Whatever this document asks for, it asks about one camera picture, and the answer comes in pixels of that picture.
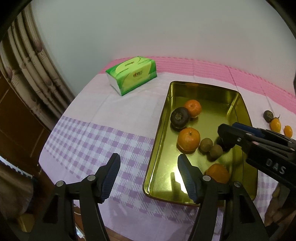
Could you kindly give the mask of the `person's right hand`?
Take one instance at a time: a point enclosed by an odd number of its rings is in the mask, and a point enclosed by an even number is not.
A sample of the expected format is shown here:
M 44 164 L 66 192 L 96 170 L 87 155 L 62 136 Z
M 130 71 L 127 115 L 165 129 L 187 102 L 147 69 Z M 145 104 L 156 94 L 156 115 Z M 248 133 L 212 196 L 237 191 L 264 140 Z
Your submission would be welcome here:
M 289 193 L 290 190 L 287 187 L 280 183 L 277 184 L 276 189 L 272 193 L 272 199 L 264 216 L 265 226 L 269 226 L 283 217 L 281 208 L 283 207 Z

